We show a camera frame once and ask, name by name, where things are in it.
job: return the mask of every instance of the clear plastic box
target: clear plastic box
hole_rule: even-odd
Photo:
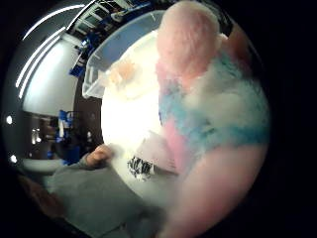
[[[159,27],[163,10],[149,12],[134,19],[108,37],[90,56],[87,65],[82,96],[102,98],[105,87],[98,74],[105,72],[113,62],[120,59],[127,49],[144,35]]]

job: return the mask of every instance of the person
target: person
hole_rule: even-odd
[[[246,37],[219,34],[215,15],[181,1],[158,29],[159,114],[179,177],[160,238],[196,237],[229,214],[263,164],[269,111],[249,78]]]
[[[159,214],[153,216],[155,210],[109,167],[112,157],[109,147],[98,146],[77,164],[58,169],[50,192],[27,177],[19,180],[43,214],[62,218],[90,237],[151,237],[158,229]]]

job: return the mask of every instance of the gray fabric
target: gray fabric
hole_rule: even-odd
[[[129,237],[119,228],[126,221],[134,223],[129,232],[144,230],[139,219],[145,206],[109,167],[93,170],[83,158],[55,172],[52,192],[65,207],[65,220],[91,237]]]

